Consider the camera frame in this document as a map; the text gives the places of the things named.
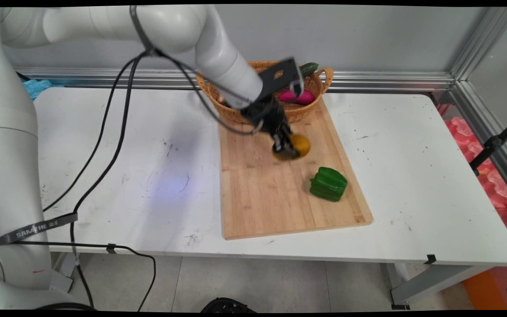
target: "black strap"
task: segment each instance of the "black strap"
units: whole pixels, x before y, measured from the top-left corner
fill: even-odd
[[[142,44],[144,44],[146,52],[149,54],[149,56],[154,56],[156,55],[156,49],[154,45],[150,42],[150,39],[146,36],[146,33],[144,32],[142,25],[140,24],[138,14],[136,14],[136,7],[137,6],[130,6],[130,18],[132,18],[132,23],[136,28],[138,37],[142,41]]]
[[[34,236],[40,232],[62,227],[62,225],[67,225],[68,223],[77,221],[77,219],[77,213],[69,213],[50,220],[40,221],[32,225],[26,225],[22,228],[9,232],[6,235],[0,236],[0,245],[10,244],[26,237]]]

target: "wicker basket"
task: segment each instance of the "wicker basket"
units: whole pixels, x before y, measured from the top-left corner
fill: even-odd
[[[259,73],[276,63],[278,62],[248,62],[248,65],[250,65],[250,67],[253,68],[256,73]],[[326,82],[324,82],[324,84],[322,84],[322,80],[320,80],[320,74],[322,74],[322,72],[326,73]],[[328,90],[330,84],[332,84],[333,78],[334,70],[329,67],[324,67],[318,72],[315,72],[314,74],[311,74],[310,76],[304,78],[304,89],[309,90],[312,92],[312,94],[314,94],[314,97],[316,97],[314,102],[307,104],[306,106],[296,103],[286,103],[277,99],[281,106],[283,106],[285,109],[285,114],[287,114],[289,122],[295,122],[306,118],[310,112],[314,110],[315,105],[320,101],[320,98],[322,98],[322,94]],[[234,122],[248,123],[248,121],[242,117],[238,110],[223,106],[217,101],[219,92],[211,83],[205,84],[205,79],[199,73],[197,73],[197,83],[203,92],[209,96],[221,117]],[[283,88],[278,92],[275,92],[275,98],[277,98],[279,94],[281,92],[284,92],[286,89],[287,88]]]

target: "gray wall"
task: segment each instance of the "gray wall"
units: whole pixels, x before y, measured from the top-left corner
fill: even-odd
[[[448,71],[485,12],[478,7],[218,4],[247,60],[295,56],[337,70]],[[121,68],[140,44],[72,40],[43,48],[6,48],[16,67]],[[193,63],[193,52],[178,56]],[[163,60],[142,68],[173,69]]]
[[[487,108],[507,126],[507,29],[469,76]]]

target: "yellow fruit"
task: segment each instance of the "yellow fruit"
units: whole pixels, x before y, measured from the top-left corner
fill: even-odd
[[[296,150],[300,153],[300,157],[307,155],[310,152],[310,141],[304,136],[300,134],[291,134],[290,142],[296,148]]]

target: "black stand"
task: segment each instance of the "black stand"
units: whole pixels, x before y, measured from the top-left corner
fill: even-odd
[[[499,148],[503,146],[503,144],[507,141],[507,127],[499,134],[499,135],[493,135],[491,136],[485,144],[483,144],[483,147],[485,147],[484,150],[482,150],[481,153],[477,155],[471,162],[470,167],[473,169],[475,175],[479,175],[478,173],[478,167],[481,166],[481,164],[487,160],[494,152],[496,152]]]

